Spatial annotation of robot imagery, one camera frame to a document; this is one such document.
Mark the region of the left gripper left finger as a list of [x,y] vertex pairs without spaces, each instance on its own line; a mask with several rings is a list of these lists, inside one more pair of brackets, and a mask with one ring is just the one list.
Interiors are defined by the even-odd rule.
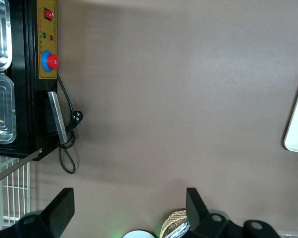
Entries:
[[64,188],[42,211],[23,216],[0,238],[59,238],[74,216],[74,189]]

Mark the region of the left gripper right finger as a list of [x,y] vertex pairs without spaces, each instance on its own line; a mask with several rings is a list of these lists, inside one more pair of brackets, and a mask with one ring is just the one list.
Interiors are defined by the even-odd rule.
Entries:
[[186,190],[186,213],[191,228],[187,238],[278,238],[266,222],[247,220],[236,225],[219,212],[210,212],[196,188]]

